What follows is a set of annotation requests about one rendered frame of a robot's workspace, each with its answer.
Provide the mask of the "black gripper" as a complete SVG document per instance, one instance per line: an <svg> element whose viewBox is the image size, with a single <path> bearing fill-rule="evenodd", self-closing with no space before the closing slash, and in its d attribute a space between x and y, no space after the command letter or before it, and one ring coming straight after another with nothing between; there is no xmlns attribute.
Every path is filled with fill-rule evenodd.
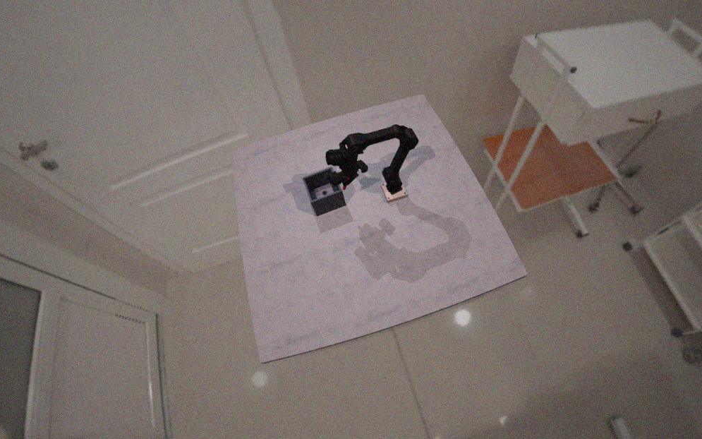
<svg viewBox="0 0 702 439"><path fill-rule="evenodd" d="M368 171L368 166L361 160L358 160L357 163L353 165L346 164L345 162L342 164L340 173L332 172L327 175L328 180L334 186L337 186L340 183L343 183L344 186L349 185L358 176L357 172L359 169L361 170L361 173L366 173ZM349 177L349 179L347 177Z"/></svg>

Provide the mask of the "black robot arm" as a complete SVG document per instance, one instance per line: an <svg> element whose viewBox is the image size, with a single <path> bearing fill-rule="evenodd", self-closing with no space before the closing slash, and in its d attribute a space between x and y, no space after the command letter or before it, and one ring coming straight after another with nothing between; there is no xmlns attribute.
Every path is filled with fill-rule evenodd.
<svg viewBox="0 0 702 439"><path fill-rule="evenodd" d="M394 194L402 189L401 186L403 183L399 178L399 170L401 169L406 155L410 150L414 149L419 142L412 128L394 124L392 127L369 133L352 133L340 142L340 149L327 151L326 163L327 165L332 164L332 166L338 166L340 168L342 168L343 162L353 165L357 163L358 154L363 154L363 151L369 145L381 143L393 138L399 139L399 148L397 149L392 163L388 168L383 169L382 174L387 183L386 187L388 191Z"/></svg>

